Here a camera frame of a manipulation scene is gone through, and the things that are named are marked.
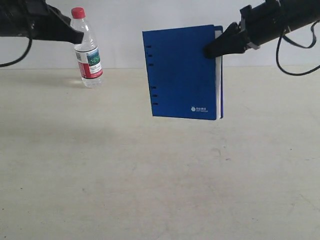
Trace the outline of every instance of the table surface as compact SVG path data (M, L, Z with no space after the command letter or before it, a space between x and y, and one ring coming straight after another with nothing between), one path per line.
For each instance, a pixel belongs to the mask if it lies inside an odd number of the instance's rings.
M143 69L1 70L0 240L318 240L320 72L224 74L204 121L152 117Z

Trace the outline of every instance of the plastic water bottle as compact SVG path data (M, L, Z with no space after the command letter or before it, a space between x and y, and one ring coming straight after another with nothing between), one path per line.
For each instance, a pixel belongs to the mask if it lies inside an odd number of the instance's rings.
M71 14L71 27L84 33L82 43L74 45L82 81L87 88L98 87L102 84L103 69L96 36L82 7L73 8Z

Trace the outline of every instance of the notebook cover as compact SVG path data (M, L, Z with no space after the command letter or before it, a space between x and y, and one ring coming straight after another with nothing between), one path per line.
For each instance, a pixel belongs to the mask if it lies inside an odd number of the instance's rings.
M203 54L216 29L204 25L142 32L153 116L217 119L216 60Z

